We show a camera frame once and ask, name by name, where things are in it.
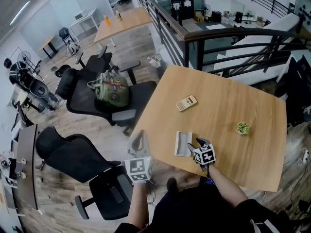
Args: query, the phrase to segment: patch on bag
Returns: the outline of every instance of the patch on bag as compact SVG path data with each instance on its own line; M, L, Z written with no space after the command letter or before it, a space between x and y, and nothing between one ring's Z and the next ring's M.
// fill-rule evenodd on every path
M112 100L116 100L117 99L117 94L116 93L112 93L111 94L111 99Z

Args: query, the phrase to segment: bottle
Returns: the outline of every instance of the bottle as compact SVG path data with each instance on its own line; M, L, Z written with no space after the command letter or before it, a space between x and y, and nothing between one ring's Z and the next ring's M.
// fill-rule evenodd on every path
M110 20L109 20L108 16L104 16L104 18L105 18L106 23L107 23L108 25L110 25Z
M119 19L120 21L123 20L119 11L116 11L116 15L117 15L117 17L118 17L118 19Z

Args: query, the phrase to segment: power plug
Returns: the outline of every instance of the power plug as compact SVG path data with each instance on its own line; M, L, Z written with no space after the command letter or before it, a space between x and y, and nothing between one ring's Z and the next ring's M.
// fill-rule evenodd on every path
M303 164L305 164L308 161L308 158L309 158L309 151L306 149L302 159Z

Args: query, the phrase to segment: ceiling light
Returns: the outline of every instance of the ceiling light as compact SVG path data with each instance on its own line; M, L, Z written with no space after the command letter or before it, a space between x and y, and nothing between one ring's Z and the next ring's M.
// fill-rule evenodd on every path
M25 3L25 5L20 9L20 11L17 13L17 15L13 18L13 20L11 21L10 25L12 25L15 20L18 18L18 16L23 12L23 10L26 8L26 6L30 3L30 1L28 1L27 3Z

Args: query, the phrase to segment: black and white marker cube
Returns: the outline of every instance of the black and white marker cube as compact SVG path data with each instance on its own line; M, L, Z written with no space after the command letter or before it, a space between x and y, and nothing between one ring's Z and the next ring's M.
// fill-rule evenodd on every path
M125 160L124 162L127 175L134 183L150 179L152 171L151 157Z
M216 161L215 151L212 144L193 150L193 154L195 161L201 165Z

